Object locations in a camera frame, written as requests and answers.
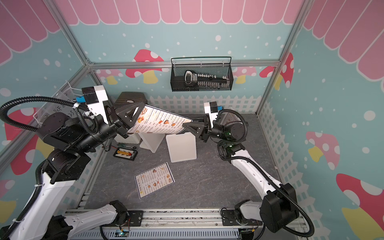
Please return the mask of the white menu stand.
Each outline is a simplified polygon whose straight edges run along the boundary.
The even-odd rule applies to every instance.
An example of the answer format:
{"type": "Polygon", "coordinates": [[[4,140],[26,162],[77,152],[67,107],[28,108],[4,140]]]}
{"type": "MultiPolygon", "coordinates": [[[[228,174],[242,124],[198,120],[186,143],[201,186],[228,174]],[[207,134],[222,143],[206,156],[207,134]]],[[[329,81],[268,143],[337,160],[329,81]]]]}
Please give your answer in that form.
{"type": "Polygon", "coordinates": [[[192,133],[167,135],[166,141],[172,163],[197,159],[196,137],[192,133]]]}
{"type": "Polygon", "coordinates": [[[155,153],[166,135],[139,133],[139,136],[142,139],[139,147],[155,153]]]}

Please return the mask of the dim sum menu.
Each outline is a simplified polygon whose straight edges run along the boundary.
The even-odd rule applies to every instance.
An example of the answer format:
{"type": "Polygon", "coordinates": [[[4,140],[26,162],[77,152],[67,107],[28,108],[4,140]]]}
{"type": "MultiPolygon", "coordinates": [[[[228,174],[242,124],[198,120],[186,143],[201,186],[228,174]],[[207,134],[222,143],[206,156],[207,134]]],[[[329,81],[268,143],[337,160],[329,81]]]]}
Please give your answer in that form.
{"type": "Polygon", "coordinates": [[[135,125],[128,134],[179,134],[184,131],[183,124],[193,120],[145,105],[135,125]]]}
{"type": "Polygon", "coordinates": [[[175,182],[168,163],[163,163],[135,176],[135,183],[140,199],[175,182]]]}

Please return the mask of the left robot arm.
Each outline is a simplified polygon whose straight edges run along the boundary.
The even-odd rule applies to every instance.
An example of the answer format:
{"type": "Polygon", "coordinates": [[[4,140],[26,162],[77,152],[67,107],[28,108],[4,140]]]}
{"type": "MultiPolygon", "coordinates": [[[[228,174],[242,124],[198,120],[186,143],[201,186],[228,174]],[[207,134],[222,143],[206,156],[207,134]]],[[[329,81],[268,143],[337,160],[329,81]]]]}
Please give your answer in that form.
{"type": "Polygon", "coordinates": [[[49,97],[23,97],[1,106],[1,120],[13,127],[34,132],[54,150],[36,169],[36,184],[26,206],[9,226],[1,229],[3,240],[68,240],[94,228],[117,226],[122,235],[141,224],[141,212],[128,211],[120,201],[73,218],[55,212],[70,187],[81,177],[90,162],[89,153],[98,146],[120,135],[128,137],[128,130],[145,108],[144,102],[109,107],[101,100],[102,113],[91,110],[91,102],[79,104],[49,97]],[[30,102],[46,102],[72,108],[75,118],[62,112],[46,118],[40,127],[29,126],[11,119],[11,108],[30,102]]]}

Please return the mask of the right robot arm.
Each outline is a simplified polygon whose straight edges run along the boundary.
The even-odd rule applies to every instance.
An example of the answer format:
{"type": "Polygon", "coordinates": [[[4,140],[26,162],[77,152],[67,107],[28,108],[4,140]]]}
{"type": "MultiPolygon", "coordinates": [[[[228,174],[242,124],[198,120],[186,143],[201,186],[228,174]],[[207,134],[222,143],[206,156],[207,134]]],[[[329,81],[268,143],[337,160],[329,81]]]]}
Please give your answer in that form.
{"type": "Polygon", "coordinates": [[[249,128],[240,113],[221,109],[206,114],[202,119],[184,123],[183,127],[200,140],[218,139],[219,158],[240,170],[262,198],[260,204],[244,200],[235,206],[235,219],[240,225],[250,222],[261,223],[262,230],[257,239],[266,229],[272,233],[283,229],[301,238],[314,235],[314,223],[299,206],[294,187],[282,184],[268,174],[246,150],[243,143],[249,128]]]}

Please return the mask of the brown lid storage box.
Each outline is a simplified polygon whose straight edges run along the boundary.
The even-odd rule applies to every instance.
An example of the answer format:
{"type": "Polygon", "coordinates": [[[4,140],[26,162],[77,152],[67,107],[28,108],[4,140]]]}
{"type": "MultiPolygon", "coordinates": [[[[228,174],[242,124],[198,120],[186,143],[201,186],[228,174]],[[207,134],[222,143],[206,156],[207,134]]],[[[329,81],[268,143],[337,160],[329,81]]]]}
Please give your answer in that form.
{"type": "MultiPolygon", "coordinates": [[[[136,102],[145,102],[145,104],[148,104],[148,100],[144,93],[139,92],[122,92],[117,100],[114,103],[114,106],[118,104],[125,104],[125,103],[136,103],[136,102]]],[[[141,137],[137,133],[127,133],[124,134],[124,136],[127,136],[127,138],[123,138],[121,135],[118,137],[115,137],[115,140],[119,143],[124,144],[139,144],[141,142],[141,137]]]]}

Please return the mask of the black tray with parts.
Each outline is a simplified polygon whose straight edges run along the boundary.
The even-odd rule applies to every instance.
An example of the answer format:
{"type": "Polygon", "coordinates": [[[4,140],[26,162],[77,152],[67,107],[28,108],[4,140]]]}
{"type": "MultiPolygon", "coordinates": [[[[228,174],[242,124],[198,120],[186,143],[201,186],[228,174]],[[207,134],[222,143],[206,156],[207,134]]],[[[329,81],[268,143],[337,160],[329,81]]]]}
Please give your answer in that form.
{"type": "Polygon", "coordinates": [[[124,149],[117,148],[113,156],[118,159],[134,161],[138,155],[138,151],[136,149],[124,149]]]}

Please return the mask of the socket tool set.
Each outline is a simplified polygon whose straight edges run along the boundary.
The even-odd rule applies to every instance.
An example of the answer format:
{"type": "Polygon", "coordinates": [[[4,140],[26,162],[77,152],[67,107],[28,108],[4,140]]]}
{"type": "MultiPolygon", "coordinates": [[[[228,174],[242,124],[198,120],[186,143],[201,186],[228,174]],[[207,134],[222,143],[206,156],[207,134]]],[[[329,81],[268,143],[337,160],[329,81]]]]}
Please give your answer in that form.
{"type": "Polygon", "coordinates": [[[230,84],[226,76],[218,78],[214,75],[197,74],[192,71],[186,71],[184,76],[186,86],[200,89],[224,89],[230,84]]]}

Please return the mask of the small circuit board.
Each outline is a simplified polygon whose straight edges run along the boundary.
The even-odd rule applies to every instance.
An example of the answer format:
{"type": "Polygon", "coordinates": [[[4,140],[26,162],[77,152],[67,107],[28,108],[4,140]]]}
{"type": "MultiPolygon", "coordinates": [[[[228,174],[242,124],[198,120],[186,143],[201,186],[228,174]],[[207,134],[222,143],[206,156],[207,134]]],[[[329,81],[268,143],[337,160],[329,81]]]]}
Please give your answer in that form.
{"type": "Polygon", "coordinates": [[[116,230],[115,238],[127,238],[129,236],[130,231],[125,230],[116,230]]]}

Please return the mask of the green handled tool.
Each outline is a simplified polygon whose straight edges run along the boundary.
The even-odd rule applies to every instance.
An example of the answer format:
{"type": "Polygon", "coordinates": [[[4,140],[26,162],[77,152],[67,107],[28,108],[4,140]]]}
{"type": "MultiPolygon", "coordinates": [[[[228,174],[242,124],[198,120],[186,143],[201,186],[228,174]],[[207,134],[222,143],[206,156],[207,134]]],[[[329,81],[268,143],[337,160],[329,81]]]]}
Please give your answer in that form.
{"type": "Polygon", "coordinates": [[[118,147],[119,148],[123,148],[123,149],[127,149],[127,150],[132,150],[132,151],[137,150],[136,146],[129,146],[129,145],[126,145],[126,144],[123,144],[123,143],[118,143],[118,147]]]}

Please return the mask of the black mesh wall basket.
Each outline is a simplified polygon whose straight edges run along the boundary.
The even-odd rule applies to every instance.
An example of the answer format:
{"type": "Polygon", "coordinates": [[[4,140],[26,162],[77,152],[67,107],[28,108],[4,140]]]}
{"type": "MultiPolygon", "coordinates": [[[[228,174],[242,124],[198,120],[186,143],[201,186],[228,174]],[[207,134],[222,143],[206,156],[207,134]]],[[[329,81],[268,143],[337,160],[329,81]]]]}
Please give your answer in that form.
{"type": "Polygon", "coordinates": [[[171,59],[173,92],[230,91],[234,83],[231,57],[171,59]]]}

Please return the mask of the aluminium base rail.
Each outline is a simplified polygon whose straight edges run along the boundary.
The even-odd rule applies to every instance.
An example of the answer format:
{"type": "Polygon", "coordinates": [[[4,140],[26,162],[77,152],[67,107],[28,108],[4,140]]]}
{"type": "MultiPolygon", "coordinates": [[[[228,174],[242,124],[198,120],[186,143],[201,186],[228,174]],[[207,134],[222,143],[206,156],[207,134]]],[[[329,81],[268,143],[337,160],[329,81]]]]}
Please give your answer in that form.
{"type": "Polygon", "coordinates": [[[108,225],[76,234],[75,240],[247,240],[298,239],[285,231],[273,235],[262,221],[235,218],[235,212],[221,209],[146,209],[141,224],[119,228],[108,225]],[[127,238],[115,238],[116,230],[130,231],[127,238]]]}

